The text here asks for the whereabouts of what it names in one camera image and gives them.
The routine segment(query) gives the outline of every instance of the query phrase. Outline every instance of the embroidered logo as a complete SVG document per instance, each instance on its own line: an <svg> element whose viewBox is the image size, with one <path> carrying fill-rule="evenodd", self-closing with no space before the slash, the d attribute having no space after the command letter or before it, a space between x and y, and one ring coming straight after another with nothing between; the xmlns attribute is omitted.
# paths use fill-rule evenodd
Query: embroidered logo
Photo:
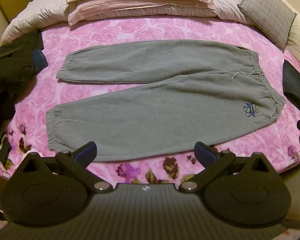
<svg viewBox="0 0 300 240"><path fill-rule="evenodd" d="M256 117L256 114L258 113L256 105L252 103L246 103L243 110L246 112L247 117Z"/></svg>

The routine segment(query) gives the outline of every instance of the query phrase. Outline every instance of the bedsheet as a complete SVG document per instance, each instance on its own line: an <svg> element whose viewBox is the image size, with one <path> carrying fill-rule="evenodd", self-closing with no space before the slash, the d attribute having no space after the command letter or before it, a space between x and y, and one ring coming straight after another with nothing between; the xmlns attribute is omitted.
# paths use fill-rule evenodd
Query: bedsheet
<svg viewBox="0 0 300 240"><path fill-rule="evenodd" d="M282 64L290 61L300 72L297 61L286 49L283 54L261 32L251 26L217 18L146 17L79 22L69 27L59 23L42 32L44 54L49 66L29 86L24 98L16 103L16 114L6 124L12 145L8 161L0 164L0 175L11 176L29 152L53 156L47 147L45 113L66 102L114 92L136 85L75 84L58 81L56 73L67 53L95 45L131 41L198 39L243 46L259 53L259 62L272 87L282 93ZM217 150L230 149L238 156L263 152L277 171L300 162L300 131L296 128L300 111L286 102L276 123L216 145ZM109 183L176 183L203 170L193 152L139 159L129 162L92 163L88 170Z"/></svg>

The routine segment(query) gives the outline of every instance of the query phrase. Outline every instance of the checkered cushion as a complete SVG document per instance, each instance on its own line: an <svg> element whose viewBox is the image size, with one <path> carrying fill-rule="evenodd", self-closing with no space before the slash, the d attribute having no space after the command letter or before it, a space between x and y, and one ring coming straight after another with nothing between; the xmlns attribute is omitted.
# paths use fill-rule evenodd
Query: checkered cushion
<svg viewBox="0 0 300 240"><path fill-rule="evenodd" d="M284 51L296 13L281 0L243 0L238 7Z"/></svg>

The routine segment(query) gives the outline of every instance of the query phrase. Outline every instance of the sweatpants leg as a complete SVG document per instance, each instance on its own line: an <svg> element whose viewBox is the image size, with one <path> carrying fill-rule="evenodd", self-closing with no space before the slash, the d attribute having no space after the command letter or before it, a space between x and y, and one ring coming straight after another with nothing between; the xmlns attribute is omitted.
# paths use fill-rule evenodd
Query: sweatpants leg
<svg viewBox="0 0 300 240"><path fill-rule="evenodd" d="M131 84L198 72L251 70L250 50L231 44L197 40L142 41L71 52L57 78L80 83Z"/></svg>
<svg viewBox="0 0 300 240"><path fill-rule="evenodd" d="M72 151L95 141L96 161L129 160L191 150L197 141L223 143L279 117L285 99L263 75L256 52L220 43L211 57L216 64L201 57L193 73L50 109L49 148Z"/></svg>

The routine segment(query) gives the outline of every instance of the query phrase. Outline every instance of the metal bolt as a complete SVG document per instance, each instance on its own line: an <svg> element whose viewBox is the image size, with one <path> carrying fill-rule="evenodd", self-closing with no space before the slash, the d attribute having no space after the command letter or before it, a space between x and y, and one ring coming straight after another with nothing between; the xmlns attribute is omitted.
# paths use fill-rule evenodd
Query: metal bolt
<svg viewBox="0 0 300 240"><path fill-rule="evenodd" d="M181 184L181 187L183 187L186 190L193 190L198 187L198 185L193 181L186 181Z"/></svg>
<svg viewBox="0 0 300 240"><path fill-rule="evenodd" d="M110 184L105 181L100 181L94 184L94 187L98 190L106 190L110 187Z"/></svg>
<svg viewBox="0 0 300 240"><path fill-rule="evenodd" d="M151 190L151 188L149 186L144 186L144 187L142 187L142 190L148 191L148 190Z"/></svg>

